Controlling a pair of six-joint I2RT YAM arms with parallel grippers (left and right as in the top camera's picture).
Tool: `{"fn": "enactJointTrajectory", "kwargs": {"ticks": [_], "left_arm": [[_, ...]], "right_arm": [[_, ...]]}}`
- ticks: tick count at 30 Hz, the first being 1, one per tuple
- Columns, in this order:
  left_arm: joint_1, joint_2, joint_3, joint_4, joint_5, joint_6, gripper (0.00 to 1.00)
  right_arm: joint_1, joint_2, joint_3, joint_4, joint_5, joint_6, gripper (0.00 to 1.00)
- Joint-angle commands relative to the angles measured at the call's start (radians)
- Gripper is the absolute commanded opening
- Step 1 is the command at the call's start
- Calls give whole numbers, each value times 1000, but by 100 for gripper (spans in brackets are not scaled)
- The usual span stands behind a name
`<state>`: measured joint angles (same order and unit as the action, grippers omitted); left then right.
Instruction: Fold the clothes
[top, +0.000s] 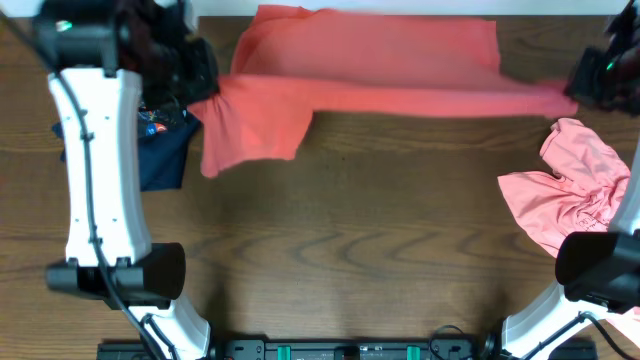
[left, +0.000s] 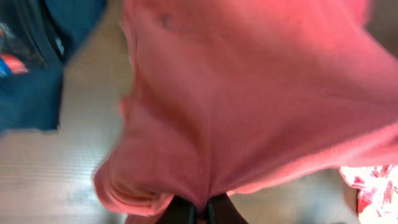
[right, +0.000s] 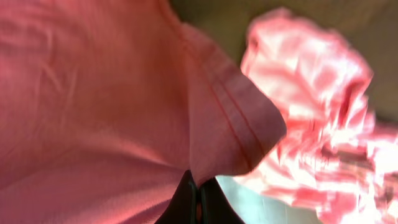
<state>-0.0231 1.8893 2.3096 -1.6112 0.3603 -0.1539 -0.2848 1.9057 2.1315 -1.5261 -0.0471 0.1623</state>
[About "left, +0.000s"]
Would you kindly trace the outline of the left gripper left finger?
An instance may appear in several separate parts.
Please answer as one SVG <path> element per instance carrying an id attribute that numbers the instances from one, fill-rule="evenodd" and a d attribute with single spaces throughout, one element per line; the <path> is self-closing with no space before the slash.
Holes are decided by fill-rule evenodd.
<path id="1" fill-rule="evenodd" d="M 195 206 L 175 196 L 155 224 L 197 224 Z"/>

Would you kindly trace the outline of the red-orange t-shirt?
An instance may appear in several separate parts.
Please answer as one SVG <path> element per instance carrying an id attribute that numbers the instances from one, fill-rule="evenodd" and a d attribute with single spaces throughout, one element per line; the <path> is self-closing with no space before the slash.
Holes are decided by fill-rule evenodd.
<path id="1" fill-rule="evenodd" d="M 134 70 L 124 128 L 94 184 L 148 222 L 318 170 L 397 164 L 397 59 L 370 1 L 123 3 Z"/>

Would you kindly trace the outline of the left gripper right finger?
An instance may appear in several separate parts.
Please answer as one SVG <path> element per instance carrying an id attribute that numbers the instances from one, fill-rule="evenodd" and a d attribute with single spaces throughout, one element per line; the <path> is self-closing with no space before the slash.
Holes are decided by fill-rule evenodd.
<path id="1" fill-rule="evenodd" d="M 248 224 L 227 194 L 209 199 L 206 206 L 207 224 Z"/>

